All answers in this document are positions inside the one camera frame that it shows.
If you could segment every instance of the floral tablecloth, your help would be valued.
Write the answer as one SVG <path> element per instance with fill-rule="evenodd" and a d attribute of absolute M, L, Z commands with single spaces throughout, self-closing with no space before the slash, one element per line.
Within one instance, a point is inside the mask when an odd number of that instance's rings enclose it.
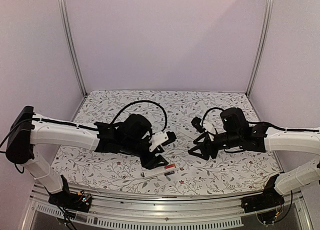
<path fill-rule="evenodd" d="M 137 100 L 152 100 L 161 104 L 168 115 L 168 131 L 174 131 L 177 140 L 164 147 L 162 155 L 179 170 L 168 176 L 144 179 L 140 159 L 135 156 L 97 153 L 76 147 L 61 146 L 52 167 L 71 183 L 94 188 L 132 193 L 160 195 L 219 195 L 262 190 L 269 176 L 279 171 L 273 153 L 219 151 L 216 159 L 205 161 L 188 154 L 199 133 L 191 120 L 202 118 L 212 107 L 241 108 L 249 121 L 257 116 L 241 93 L 109 90 L 93 91 L 85 100 L 75 121 L 109 123 L 126 104 Z M 149 103 L 133 105 L 119 117 L 124 121 L 130 113 L 142 114 L 152 123 L 153 132 L 164 124 L 162 111 Z M 211 112 L 206 120 L 218 132 L 224 131 L 219 112 Z"/>

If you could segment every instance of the black cable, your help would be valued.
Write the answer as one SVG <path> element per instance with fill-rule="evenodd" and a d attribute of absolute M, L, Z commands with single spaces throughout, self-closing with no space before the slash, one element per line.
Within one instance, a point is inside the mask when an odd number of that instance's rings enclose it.
<path fill-rule="evenodd" d="M 155 101 L 151 101 L 151 100 L 138 100 L 138 101 L 133 101 L 131 103 L 129 103 L 128 105 L 124 106 L 116 115 L 115 117 L 113 118 L 113 120 L 111 121 L 110 125 L 114 124 L 115 121 L 117 120 L 117 118 L 120 116 L 120 114 L 125 110 L 127 109 L 128 107 L 132 106 L 132 105 L 135 105 L 135 104 L 140 104 L 140 103 L 149 103 L 149 104 L 154 104 L 156 105 L 157 107 L 159 107 L 162 112 L 163 112 L 163 115 L 164 115 L 164 127 L 162 129 L 162 132 L 167 128 L 167 124 L 168 124 L 168 118 L 167 118 L 167 113 L 165 111 L 165 109 L 157 102 Z"/>
<path fill-rule="evenodd" d="M 293 194 L 293 192 L 291 191 L 291 200 L 290 200 L 290 205 L 289 205 L 288 211 L 286 211 L 285 215 L 284 215 L 281 219 L 279 219 L 278 221 L 276 220 L 274 223 L 278 223 L 278 222 L 282 221 L 283 219 L 285 219 L 285 217 L 286 217 L 286 216 L 289 214 L 289 212 L 290 212 L 290 209 L 291 209 L 293 200 L 294 200 L 294 194 Z"/>
<path fill-rule="evenodd" d="M 59 121 L 59 120 L 53 120 L 53 119 L 48 119 L 48 118 L 42 118 L 40 122 L 52 123 L 52 124 L 61 124 L 61 125 L 66 125 L 66 126 L 77 127 L 77 128 L 80 128 L 80 129 L 98 131 L 98 128 L 85 126 L 85 125 L 81 125 L 81 124 L 77 124 L 77 123 L 69 122 L 69 121 Z"/>
<path fill-rule="evenodd" d="M 276 126 L 270 122 L 267 121 L 248 121 L 249 124 L 265 124 L 269 127 L 272 127 L 274 129 L 280 130 L 280 131 L 285 131 L 285 132 L 312 132 L 312 133 L 319 133 L 319 129 L 306 129 L 306 128 L 284 128 L 284 127 L 279 127 Z"/>
<path fill-rule="evenodd" d="M 18 168 L 17 164 L 14 164 L 14 166 L 15 166 L 15 169 L 16 169 L 20 174 L 23 174 L 23 173 L 25 172 L 25 168 L 24 168 L 24 167 L 22 167 L 22 170 L 20 170 L 20 169 Z"/>
<path fill-rule="evenodd" d="M 206 119 L 206 116 L 208 115 L 208 113 L 212 110 L 220 110 L 220 111 L 224 111 L 224 109 L 222 109 L 221 107 L 212 107 L 210 109 L 208 109 L 205 114 L 203 115 L 203 118 L 202 118 L 202 122 L 201 122 L 201 127 L 204 127 L 204 121 Z"/>
<path fill-rule="evenodd" d="M 224 149 L 224 152 L 227 153 L 227 154 L 237 154 L 237 153 L 243 153 L 245 152 L 246 150 L 238 150 L 238 151 L 226 151 Z"/>
<path fill-rule="evenodd" d="M 70 220 L 70 217 L 69 217 L 70 213 L 67 210 L 62 209 L 59 205 L 56 204 L 56 206 L 62 212 L 64 221 L 66 222 L 66 226 L 68 227 L 68 229 L 72 230 L 71 227 L 68 226 L 68 224 L 71 224 L 71 226 L 74 228 L 74 230 L 77 230 L 77 228 L 75 227 L 73 222 Z"/>
<path fill-rule="evenodd" d="M 4 145 L 4 143 L 6 142 L 6 140 L 9 138 L 10 134 L 12 134 L 21 124 L 25 123 L 25 122 L 28 122 L 28 121 L 32 121 L 32 120 L 35 120 L 35 121 L 39 121 L 40 119 L 39 118 L 28 118 L 28 119 L 25 119 L 25 120 L 22 120 L 20 122 L 18 122 L 14 127 L 12 127 L 9 131 L 9 133 L 4 137 L 4 139 L 2 140 L 2 142 L 0 143 L 0 149 L 1 147 Z"/>

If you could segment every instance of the enclosure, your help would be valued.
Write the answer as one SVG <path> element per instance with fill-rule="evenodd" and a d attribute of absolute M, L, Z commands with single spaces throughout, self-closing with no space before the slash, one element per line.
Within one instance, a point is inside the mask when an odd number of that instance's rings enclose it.
<path fill-rule="evenodd" d="M 148 179 L 137 156 L 37 146 L 72 191 L 93 195 L 90 212 L 74 221 L 77 229 L 264 229 L 255 214 L 244 213 L 241 198 L 314 157 L 220 150 L 204 160 L 188 150 L 199 136 L 192 119 L 212 107 L 240 108 L 251 122 L 319 127 L 318 0 L 0 2 L 1 136 L 27 105 L 88 124 L 109 123 L 137 100 L 163 106 L 167 130 L 176 134 L 162 156 L 177 170 Z M 153 132 L 164 125 L 149 103 L 131 106 L 118 120 L 133 113 L 145 116 Z M 218 111 L 206 120 L 224 131 Z M 2 155 L 0 229 L 64 229 L 46 189 Z M 270 228 L 318 229 L 317 190 L 312 183 L 293 191 L 289 215 Z M 290 198 L 284 196 L 284 211 Z"/>

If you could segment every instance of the metal frame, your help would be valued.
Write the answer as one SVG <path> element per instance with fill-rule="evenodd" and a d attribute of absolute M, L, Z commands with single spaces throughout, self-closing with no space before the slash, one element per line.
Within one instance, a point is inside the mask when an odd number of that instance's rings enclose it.
<path fill-rule="evenodd" d="M 68 45 L 72 65 L 73 65 L 73 70 L 75 73 L 76 80 L 78 82 L 80 91 L 82 95 L 85 97 L 88 92 L 85 86 L 85 82 L 80 70 L 77 54 L 76 54 L 76 49 L 74 45 L 74 41 L 72 38 L 71 34 L 71 28 L 70 28 L 70 23 L 69 23 L 69 18 L 68 18 L 68 12 L 67 12 L 67 5 L 66 5 L 66 0 L 58 0 L 59 1 L 59 7 L 60 7 L 60 12 L 61 12 L 61 18 L 62 18 L 62 24 L 63 24 L 63 29 L 64 29 L 64 34 L 66 38 L 66 42 Z"/>
<path fill-rule="evenodd" d="M 83 188 L 86 187 L 70 184 L 70 190 L 73 192 Z M 231 226 L 240 227 L 243 224 L 241 217 L 256 214 L 256 212 L 244 213 L 241 208 L 243 195 L 228 195 L 220 198 L 213 196 L 166 197 L 106 189 L 99 190 L 100 192 L 91 192 L 93 201 L 90 212 L 77 212 L 74 220 L 76 223 L 114 230 L 221 230 L 229 229 Z M 245 196 L 254 194 L 257 193 L 247 193 Z M 56 206 L 48 204 L 48 198 L 45 188 L 36 183 L 30 196 L 29 214 L 24 220 L 22 230 L 30 229 L 35 211 L 57 218 L 62 217 Z M 291 195 L 287 194 L 284 198 L 285 205 L 288 205 Z M 312 230 L 308 211 L 299 190 L 293 194 L 293 204 L 298 210 L 297 214 L 302 229 Z"/>
<path fill-rule="evenodd" d="M 265 48 L 266 44 L 266 39 L 267 39 L 267 34 L 268 34 L 268 29 L 269 29 L 269 24 L 270 24 L 270 19 L 271 19 L 271 13 L 272 13 L 272 7 L 273 7 L 274 0 L 266 0 L 266 5 L 265 5 L 265 11 L 264 11 L 264 18 L 263 18 L 263 25 L 262 25 L 262 31 L 260 35 L 260 41 L 259 41 L 259 46 L 258 50 L 256 52 L 256 56 L 254 59 L 254 64 L 249 80 L 249 84 L 246 89 L 246 95 L 248 98 L 250 98 L 256 78 L 257 78 L 257 73 L 259 70 L 260 62 L 262 59 L 263 51 Z"/>

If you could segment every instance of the white arm segment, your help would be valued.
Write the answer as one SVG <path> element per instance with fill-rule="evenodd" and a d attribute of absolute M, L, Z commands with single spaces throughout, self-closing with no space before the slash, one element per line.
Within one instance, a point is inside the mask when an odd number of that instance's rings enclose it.
<path fill-rule="evenodd" d="M 289 172 L 281 173 L 275 180 L 274 189 L 278 194 L 284 195 L 293 189 L 297 189 L 312 182 L 319 181 L 319 162 L 320 156 L 316 156 L 311 161 L 298 166 Z"/>
<path fill-rule="evenodd" d="M 277 177 L 274 189 L 280 195 L 320 180 L 320 132 L 281 131 L 269 127 L 266 134 L 266 151 L 293 151 L 318 155 L 313 160 Z"/>
<path fill-rule="evenodd" d="M 320 155 L 320 132 L 281 131 L 269 127 L 266 134 L 266 151 L 294 151 Z"/>
<path fill-rule="evenodd" d="M 36 114 L 34 118 L 55 120 L 44 117 L 40 114 Z M 33 145 L 55 144 L 84 148 L 94 151 L 99 143 L 99 139 L 97 137 L 98 131 L 44 121 L 32 121 L 32 125 L 34 125 L 34 129 L 31 130 L 30 144 Z M 81 123 L 81 125 L 86 125 L 98 130 L 98 128 L 92 123 Z"/>
<path fill-rule="evenodd" d="M 34 180 L 38 180 L 51 194 L 56 194 L 62 191 L 63 182 L 61 176 L 59 176 L 55 170 L 53 170 L 50 164 L 38 154 L 36 149 L 33 149 L 34 159 L 28 160 L 25 164 L 21 164 L 22 167 L 27 169 L 34 177 Z"/>

